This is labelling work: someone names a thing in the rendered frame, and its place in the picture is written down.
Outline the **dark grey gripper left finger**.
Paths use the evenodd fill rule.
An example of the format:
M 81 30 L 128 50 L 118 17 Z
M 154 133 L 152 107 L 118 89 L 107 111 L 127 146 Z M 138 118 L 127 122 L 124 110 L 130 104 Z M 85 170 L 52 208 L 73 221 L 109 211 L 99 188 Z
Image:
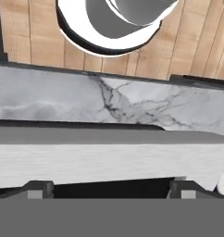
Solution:
M 29 181 L 22 187 L 0 194 L 0 199 L 48 199 L 54 197 L 52 181 Z

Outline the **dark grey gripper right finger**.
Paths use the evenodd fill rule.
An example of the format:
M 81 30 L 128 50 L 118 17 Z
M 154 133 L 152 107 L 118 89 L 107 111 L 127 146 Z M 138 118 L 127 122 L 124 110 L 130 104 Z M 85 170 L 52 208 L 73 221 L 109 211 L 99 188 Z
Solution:
M 224 195 L 208 191 L 195 181 L 172 181 L 168 192 L 170 199 L 224 199 Z

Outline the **white and black round thing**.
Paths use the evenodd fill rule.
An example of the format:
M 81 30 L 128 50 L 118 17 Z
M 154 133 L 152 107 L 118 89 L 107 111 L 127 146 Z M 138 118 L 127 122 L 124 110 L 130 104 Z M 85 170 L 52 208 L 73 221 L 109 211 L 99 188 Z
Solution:
M 148 44 L 179 0 L 56 0 L 59 29 L 80 50 L 124 56 Z

